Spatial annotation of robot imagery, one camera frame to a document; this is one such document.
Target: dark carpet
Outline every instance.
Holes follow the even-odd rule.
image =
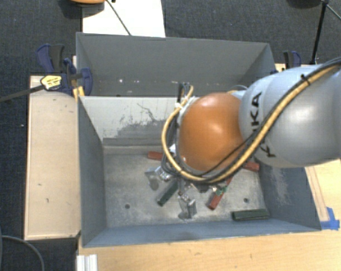
[[[276,62],[283,51],[311,59],[319,0],[162,0],[168,37],[267,42]],[[341,16],[341,0],[330,0]],[[0,95],[26,89],[31,73],[41,72],[34,52],[44,43],[65,45],[75,54],[81,8],[65,0],[0,0]],[[319,62],[341,56],[341,22],[326,11]],[[0,104],[0,223],[3,234],[22,237],[27,151],[27,98]],[[46,270],[74,270],[74,239],[33,242]],[[4,242],[3,270],[40,270],[26,246]]]

